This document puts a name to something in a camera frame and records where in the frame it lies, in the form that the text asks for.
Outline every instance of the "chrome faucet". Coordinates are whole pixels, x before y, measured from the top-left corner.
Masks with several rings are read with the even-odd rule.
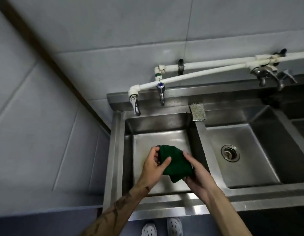
[[[260,87],[264,87],[266,85],[266,78],[274,78],[277,82],[276,89],[278,91],[281,91],[284,88],[283,81],[286,78],[290,79],[292,84],[297,83],[294,77],[289,73],[288,69],[277,73],[277,68],[272,65],[256,67],[250,73],[257,77],[260,82]]]
[[[130,101],[130,103],[133,107],[134,114],[136,116],[140,116],[141,112],[139,110],[138,95],[136,95],[136,94],[131,95],[130,98],[129,98],[129,101]]]
[[[161,106],[164,106],[164,104],[165,104],[165,96],[164,96],[165,85],[163,83],[158,83],[156,88],[157,88],[157,91],[159,92]]]

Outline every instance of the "drain strainer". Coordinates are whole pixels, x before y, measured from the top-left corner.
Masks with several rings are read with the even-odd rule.
[[[230,162],[237,162],[240,158],[240,153],[235,146],[225,145],[221,149],[221,154],[225,160]]]

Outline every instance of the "foot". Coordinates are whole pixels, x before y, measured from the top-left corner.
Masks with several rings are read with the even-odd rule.
[[[182,236],[182,224],[179,218],[167,218],[168,236]]]
[[[141,236],[157,236],[154,223],[147,223],[142,229]]]

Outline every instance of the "folded green cloth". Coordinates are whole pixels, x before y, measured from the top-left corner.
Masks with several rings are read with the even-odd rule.
[[[182,150],[174,146],[162,145],[159,150],[159,162],[162,164],[167,157],[171,157],[171,162],[163,172],[163,175],[170,176],[173,183],[178,182],[186,176],[193,174],[193,168],[184,157]]]

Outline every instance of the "sink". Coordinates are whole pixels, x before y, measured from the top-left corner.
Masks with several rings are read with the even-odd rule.
[[[165,144],[187,150],[207,167],[197,128],[190,112],[128,118],[125,120],[124,136],[123,194],[126,194],[137,182],[152,146]],[[150,195],[189,191],[183,180],[174,184],[169,176],[162,176],[151,189]]]
[[[206,115],[208,137],[228,188],[304,182],[304,154],[270,107]]]
[[[281,108],[304,138],[304,102],[286,103]]]

